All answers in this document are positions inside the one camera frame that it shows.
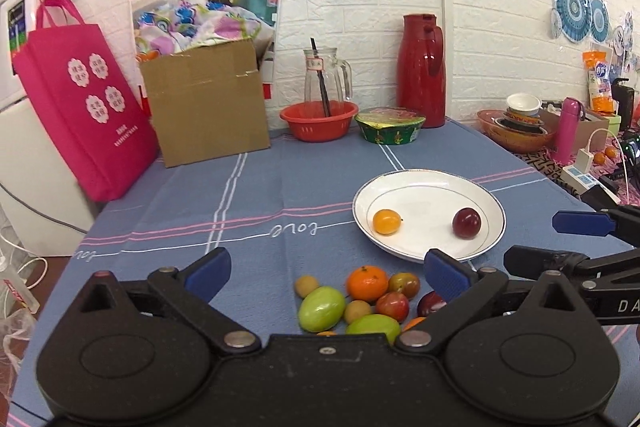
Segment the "dark red plum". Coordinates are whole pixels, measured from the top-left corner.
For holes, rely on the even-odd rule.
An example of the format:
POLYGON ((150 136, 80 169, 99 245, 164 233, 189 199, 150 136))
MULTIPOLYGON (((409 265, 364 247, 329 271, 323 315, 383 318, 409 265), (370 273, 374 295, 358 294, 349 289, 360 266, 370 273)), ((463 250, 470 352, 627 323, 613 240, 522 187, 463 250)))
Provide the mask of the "dark red plum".
POLYGON ((452 219, 452 231, 460 239, 472 239, 480 233, 481 227, 480 214, 471 207, 460 209, 452 219))
POLYGON ((419 317, 428 317, 446 306, 446 301, 440 297, 436 291, 425 294, 416 306, 416 314, 419 317))

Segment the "large orange tangerine front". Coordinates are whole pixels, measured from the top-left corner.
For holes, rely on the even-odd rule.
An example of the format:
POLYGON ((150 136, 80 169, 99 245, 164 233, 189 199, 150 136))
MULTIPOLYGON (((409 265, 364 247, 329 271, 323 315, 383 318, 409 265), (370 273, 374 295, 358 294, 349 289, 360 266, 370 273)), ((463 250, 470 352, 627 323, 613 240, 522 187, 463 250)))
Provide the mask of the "large orange tangerine front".
POLYGON ((402 328, 402 332, 403 333, 408 332, 409 329, 413 329, 413 327, 416 327, 416 325, 420 324, 425 320, 426 320, 426 317, 415 317, 402 328))

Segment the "red apple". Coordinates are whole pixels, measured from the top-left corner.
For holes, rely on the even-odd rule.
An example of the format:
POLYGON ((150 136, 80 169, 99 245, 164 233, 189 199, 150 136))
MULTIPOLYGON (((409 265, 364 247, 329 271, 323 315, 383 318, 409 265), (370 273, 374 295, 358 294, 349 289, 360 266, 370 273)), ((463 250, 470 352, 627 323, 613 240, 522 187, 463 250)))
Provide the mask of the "red apple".
POLYGON ((398 323, 402 323, 409 315, 409 299, 400 291, 390 291, 378 298, 375 303, 375 311, 377 314, 386 315, 386 317, 391 317, 398 323))

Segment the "green mango front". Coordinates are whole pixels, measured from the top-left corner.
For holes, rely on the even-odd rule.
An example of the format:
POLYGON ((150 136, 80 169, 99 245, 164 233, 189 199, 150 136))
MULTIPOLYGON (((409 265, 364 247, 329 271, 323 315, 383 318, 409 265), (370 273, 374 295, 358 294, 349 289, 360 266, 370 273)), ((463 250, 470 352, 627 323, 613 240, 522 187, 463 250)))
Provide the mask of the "green mango front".
POLYGON ((400 335, 400 324, 385 314, 367 314, 346 327, 347 335, 383 334, 392 345, 400 335))

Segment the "green mango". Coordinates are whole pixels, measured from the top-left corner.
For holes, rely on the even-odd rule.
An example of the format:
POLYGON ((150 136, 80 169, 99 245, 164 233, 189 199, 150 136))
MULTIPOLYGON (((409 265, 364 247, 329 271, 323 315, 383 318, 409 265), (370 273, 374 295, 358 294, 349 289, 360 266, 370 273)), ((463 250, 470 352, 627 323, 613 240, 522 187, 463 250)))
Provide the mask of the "green mango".
POLYGON ((298 310, 298 323, 306 332, 328 331, 341 321, 345 308, 346 299, 341 291, 320 286, 304 298, 298 310))
POLYGON ((400 335, 400 324, 385 314, 367 314, 346 327, 347 335, 383 334, 392 345, 400 335))

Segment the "small yellow orange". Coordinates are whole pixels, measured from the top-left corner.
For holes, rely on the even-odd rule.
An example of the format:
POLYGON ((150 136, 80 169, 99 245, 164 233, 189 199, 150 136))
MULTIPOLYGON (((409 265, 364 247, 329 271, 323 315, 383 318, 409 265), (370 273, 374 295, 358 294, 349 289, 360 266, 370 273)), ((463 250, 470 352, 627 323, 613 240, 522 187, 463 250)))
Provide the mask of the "small yellow orange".
POLYGON ((400 214, 391 209, 380 209, 372 218, 372 227, 375 233, 389 236, 397 233, 402 225, 400 214))

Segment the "white power strip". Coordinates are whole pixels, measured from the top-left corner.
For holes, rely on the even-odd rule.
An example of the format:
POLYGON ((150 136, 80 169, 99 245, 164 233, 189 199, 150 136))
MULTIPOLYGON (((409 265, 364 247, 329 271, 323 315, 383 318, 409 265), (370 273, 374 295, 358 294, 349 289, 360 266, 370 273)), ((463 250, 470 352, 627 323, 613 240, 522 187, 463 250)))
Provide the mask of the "white power strip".
POLYGON ((573 164, 564 166, 561 172, 561 180, 570 186, 578 195, 582 195, 590 188, 598 186, 612 199, 615 204, 620 203, 620 198, 597 180, 591 173, 593 153, 585 148, 580 148, 573 164))

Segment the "white ceramic plate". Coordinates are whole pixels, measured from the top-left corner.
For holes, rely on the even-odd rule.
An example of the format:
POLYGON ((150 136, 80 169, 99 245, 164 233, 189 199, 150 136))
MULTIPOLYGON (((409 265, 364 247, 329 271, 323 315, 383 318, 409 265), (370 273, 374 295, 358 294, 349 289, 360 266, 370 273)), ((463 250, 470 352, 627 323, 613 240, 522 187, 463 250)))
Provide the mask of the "white ceramic plate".
POLYGON ((484 187, 461 176, 428 169, 382 174, 362 187, 352 201, 358 228, 376 246, 405 260, 421 262, 437 248, 458 261, 490 251, 506 231, 503 207, 484 187), (480 215, 480 231, 472 239, 454 234, 454 215, 472 208, 480 215), (374 229, 380 210, 398 213, 397 232, 384 235, 374 229))

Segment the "orange tangerine back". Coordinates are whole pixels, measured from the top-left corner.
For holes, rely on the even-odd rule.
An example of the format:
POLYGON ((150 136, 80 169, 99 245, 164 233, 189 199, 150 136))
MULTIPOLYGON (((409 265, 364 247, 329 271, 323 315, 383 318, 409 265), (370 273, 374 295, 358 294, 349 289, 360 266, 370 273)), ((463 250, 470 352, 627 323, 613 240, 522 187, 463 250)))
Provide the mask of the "orange tangerine back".
POLYGON ((379 267, 361 265, 349 274, 345 286, 350 298, 374 303, 387 293, 388 276, 379 267))

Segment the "brown wooden tray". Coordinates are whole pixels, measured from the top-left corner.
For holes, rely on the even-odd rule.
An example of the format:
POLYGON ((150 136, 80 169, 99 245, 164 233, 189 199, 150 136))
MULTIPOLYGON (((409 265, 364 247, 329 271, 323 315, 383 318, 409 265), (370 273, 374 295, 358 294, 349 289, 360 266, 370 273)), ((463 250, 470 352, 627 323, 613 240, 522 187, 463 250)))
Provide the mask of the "brown wooden tray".
POLYGON ((506 116, 499 109, 480 110, 476 117, 484 135, 512 153, 535 153, 549 146, 554 139, 554 132, 544 126, 532 130, 506 126, 506 116))

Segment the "tan longan middle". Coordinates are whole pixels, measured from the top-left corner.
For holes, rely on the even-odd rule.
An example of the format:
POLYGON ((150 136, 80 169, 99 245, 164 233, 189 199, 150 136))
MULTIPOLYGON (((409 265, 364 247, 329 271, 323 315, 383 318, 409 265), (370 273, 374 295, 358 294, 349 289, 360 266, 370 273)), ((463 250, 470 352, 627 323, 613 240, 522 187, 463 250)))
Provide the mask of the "tan longan middle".
POLYGON ((347 306, 344 310, 344 321, 347 325, 354 323, 355 321, 361 319, 361 317, 366 317, 372 313, 372 307, 370 303, 363 300, 352 300, 350 303, 347 303, 347 306))

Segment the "tan longan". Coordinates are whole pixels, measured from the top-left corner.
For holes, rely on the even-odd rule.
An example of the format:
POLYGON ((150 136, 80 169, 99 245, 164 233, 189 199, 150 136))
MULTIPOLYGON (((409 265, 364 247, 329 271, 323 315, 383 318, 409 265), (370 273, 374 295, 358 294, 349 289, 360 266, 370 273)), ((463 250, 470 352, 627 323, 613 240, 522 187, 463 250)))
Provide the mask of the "tan longan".
POLYGON ((310 293, 320 287, 317 277, 302 275, 294 283, 294 291, 300 299, 306 298, 310 293))
POLYGON ((366 317, 372 313, 372 307, 370 303, 363 300, 352 300, 350 303, 347 303, 347 306, 344 310, 344 321, 347 325, 354 323, 355 321, 361 319, 361 317, 366 317))

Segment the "pink thermos bottle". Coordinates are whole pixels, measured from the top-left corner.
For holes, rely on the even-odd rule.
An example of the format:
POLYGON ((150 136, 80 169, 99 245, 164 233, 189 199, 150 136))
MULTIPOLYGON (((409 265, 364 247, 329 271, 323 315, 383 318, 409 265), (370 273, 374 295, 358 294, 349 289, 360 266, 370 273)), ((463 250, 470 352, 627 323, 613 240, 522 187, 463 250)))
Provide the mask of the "pink thermos bottle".
POLYGON ((566 166, 570 163, 578 124, 583 113, 584 106, 576 98, 566 98, 563 101, 552 152, 555 164, 566 166))

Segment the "tan longan back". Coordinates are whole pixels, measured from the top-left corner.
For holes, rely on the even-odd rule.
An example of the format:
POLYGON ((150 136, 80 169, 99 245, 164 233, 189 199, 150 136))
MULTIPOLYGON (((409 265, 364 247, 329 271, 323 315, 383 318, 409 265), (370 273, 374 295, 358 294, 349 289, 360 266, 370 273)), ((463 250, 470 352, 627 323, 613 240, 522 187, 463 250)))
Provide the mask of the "tan longan back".
POLYGON ((320 287, 317 277, 302 275, 294 283, 294 291, 300 299, 306 298, 310 293, 320 287))

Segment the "orange snack package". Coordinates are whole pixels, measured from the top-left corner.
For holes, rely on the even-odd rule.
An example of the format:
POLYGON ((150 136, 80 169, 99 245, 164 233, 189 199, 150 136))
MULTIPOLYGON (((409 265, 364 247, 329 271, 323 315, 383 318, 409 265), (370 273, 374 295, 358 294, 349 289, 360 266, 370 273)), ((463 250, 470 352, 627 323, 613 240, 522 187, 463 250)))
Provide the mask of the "orange snack package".
POLYGON ((587 69, 590 109, 594 113, 612 115, 615 113, 615 102, 612 87, 608 80, 608 62, 606 53, 587 51, 582 54, 587 69))

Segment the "blue striped tablecloth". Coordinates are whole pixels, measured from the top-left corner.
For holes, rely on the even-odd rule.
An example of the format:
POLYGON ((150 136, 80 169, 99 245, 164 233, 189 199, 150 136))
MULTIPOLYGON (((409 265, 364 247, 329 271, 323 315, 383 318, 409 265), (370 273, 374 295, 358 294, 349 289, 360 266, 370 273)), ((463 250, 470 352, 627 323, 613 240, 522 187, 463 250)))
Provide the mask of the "blue striped tablecloth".
POLYGON ((350 132, 326 143, 281 134, 268 150, 176 168, 161 161, 99 214, 41 310, 14 387, 8 422, 39 426, 50 416, 35 381, 35 364, 52 329, 85 281, 108 270, 142 280, 160 267, 182 268, 222 246, 232 259, 229 283, 216 309, 262 338, 297 333, 297 277, 342 287, 360 265, 388 273, 420 273, 367 239, 352 219, 352 199, 382 173, 435 169, 469 179, 494 194, 506 212, 500 243, 474 260, 500 267, 514 245, 620 253, 614 237, 564 235, 552 229, 559 210, 579 202, 485 135, 454 121, 422 130, 416 141, 379 146, 350 132))

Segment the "stacked white bowls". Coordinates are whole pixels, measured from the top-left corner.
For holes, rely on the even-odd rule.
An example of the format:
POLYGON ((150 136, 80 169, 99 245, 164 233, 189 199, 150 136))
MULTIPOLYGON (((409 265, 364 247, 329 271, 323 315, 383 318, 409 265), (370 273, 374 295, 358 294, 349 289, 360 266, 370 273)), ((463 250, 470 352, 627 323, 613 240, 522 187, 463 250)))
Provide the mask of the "stacked white bowls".
POLYGON ((537 132, 542 121, 539 117, 541 101, 535 95, 518 92, 506 98, 506 111, 503 124, 523 132, 537 132))

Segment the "white water dispenser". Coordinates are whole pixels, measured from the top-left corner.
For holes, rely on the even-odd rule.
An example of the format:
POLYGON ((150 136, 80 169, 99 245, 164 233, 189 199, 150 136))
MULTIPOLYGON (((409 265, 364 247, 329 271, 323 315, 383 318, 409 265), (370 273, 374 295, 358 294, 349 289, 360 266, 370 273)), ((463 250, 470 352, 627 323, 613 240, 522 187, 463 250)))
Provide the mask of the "white water dispenser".
POLYGON ((40 1, 1 5, 1 220, 26 251, 67 257, 98 210, 44 131, 14 72, 14 57, 35 28, 40 1))

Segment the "plastic bottle on floor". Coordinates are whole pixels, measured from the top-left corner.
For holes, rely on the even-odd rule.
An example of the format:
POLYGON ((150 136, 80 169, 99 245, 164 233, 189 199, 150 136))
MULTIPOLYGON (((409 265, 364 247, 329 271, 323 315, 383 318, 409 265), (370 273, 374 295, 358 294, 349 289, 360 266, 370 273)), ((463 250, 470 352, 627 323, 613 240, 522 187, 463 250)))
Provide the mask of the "plastic bottle on floor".
POLYGON ((22 263, 16 267, 13 262, 14 253, 9 256, 1 255, 1 283, 6 286, 6 296, 11 295, 14 300, 25 308, 30 314, 35 315, 40 309, 40 302, 32 292, 43 280, 48 272, 48 262, 35 256, 30 251, 20 249, 23 254, 22 263), (22 277, 22 272, 35 263, 43 263, 39 277, 29 283, 28 277, 22 277))

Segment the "green foil bowl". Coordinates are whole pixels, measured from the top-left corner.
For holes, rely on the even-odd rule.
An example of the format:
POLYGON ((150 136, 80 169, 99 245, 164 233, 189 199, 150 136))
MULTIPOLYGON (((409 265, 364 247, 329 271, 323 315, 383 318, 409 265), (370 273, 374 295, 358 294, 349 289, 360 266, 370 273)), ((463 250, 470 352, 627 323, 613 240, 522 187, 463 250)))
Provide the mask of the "green foil bowl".
POLYGON ((375 107, 355 116, 363 138, 378 145, 404 145, 413 142, 425 117, 402 107, 375 107))

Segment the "brown cardboard box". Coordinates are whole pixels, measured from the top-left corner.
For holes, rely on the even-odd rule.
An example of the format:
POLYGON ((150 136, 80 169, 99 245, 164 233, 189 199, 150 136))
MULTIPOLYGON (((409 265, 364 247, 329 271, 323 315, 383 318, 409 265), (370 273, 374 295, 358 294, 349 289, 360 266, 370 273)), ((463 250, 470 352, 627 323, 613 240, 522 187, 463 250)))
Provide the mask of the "brown cardboard box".
POLYGON ((166 167, 270 147, 262 76, 250 40, 163 55, 140 70, 166 167))

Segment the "pink tote bag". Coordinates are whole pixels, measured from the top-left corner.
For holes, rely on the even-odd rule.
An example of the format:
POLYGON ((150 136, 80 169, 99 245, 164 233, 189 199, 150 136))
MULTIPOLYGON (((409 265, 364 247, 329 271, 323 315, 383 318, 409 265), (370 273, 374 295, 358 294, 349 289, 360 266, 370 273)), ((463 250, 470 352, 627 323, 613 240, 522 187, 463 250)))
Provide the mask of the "pink tote bag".
POLYGON ((13 67, 53 145, 95 202, 118 199, 158 154, 149 117, 97 24, 72 0, 40 0, 13 67))

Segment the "blue paper fan decoration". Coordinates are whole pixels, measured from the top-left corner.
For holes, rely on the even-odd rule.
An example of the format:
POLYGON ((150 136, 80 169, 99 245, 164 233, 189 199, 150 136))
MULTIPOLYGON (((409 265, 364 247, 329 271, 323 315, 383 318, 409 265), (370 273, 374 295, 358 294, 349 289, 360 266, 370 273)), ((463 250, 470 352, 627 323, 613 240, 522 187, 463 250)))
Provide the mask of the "blue paper fan decoration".
POLYGON ((553 33, 580 43, 587 38, 602 43, 608 38, 610 18, 604 0, 552 0, 553 33))

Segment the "red plastic basin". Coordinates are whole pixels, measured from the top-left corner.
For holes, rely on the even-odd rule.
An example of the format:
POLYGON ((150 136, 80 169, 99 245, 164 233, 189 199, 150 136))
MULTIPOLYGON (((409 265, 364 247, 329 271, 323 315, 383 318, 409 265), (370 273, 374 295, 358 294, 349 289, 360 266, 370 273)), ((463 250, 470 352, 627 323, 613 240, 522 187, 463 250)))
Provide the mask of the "red plastic basin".
POLYGON ((355 103, 331 101, 331 115, 326 116, 321 102, 302 102, 282 109, 280 118, 288 124, 295 139, 322 143, 343 138, 358 110, 355 103))

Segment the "red thermos jug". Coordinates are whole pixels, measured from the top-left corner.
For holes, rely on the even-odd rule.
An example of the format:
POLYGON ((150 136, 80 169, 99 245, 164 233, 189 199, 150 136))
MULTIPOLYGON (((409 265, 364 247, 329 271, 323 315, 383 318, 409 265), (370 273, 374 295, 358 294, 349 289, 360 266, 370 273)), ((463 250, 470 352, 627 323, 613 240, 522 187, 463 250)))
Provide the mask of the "red thermos jug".
POLYGON ((445 124, 445 43, 434 14, 404 16, 396 80, 400 107, 422 116, 424 128, 445 124))

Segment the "dark utensil in pitcher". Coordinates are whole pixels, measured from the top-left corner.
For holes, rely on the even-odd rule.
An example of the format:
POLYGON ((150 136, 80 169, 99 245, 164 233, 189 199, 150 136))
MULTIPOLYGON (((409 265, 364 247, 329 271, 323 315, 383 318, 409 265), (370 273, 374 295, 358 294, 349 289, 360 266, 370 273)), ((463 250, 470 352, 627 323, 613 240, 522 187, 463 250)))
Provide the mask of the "dark utensil in pitcher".
POLYGON ((314 40, 314 37, 310 38, 310 44, 312 49, 312 56, 314 57, 314 70, 317 73, 318 81, 319 81, 319 91, 321 96, 323 114, 326 117, 330 117, 331 106, 330 106, 328 91, 326 91, 326 80, 324 80, 324 76, 323 76, 323 63, 320 58, 318 48, 316 45, 316 40, 314 40))

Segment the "glass pitcher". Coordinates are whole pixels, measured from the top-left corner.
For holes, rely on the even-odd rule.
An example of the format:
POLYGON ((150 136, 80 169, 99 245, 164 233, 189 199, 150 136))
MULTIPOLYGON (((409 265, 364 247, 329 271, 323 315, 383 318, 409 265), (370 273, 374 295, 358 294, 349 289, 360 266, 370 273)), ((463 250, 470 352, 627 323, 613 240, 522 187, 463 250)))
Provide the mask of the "glass pitcher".
MULTIPOLYGON (((318 49, 323 63, 323 76, 326 80, 330 103, 352 101, 352 66, 337 56, 337 48, 318 49)), ((321 102, 319 81, 314 70, 312 49, 306 49, 305 55, 305 102, 321 102)))

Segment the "floral cloth in box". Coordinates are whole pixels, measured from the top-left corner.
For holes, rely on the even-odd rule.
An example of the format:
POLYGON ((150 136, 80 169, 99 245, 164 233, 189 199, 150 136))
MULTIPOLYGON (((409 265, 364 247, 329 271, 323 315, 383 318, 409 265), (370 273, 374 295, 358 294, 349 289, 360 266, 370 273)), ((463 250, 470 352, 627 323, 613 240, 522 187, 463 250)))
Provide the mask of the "floral cloth in box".
POLYGON ((142 10, 134 17, 138 62, 247 39, 253 43, 256 56, 262 58, 275 34, 274 28, 252 11, 219 2, 179 0, 142 10))

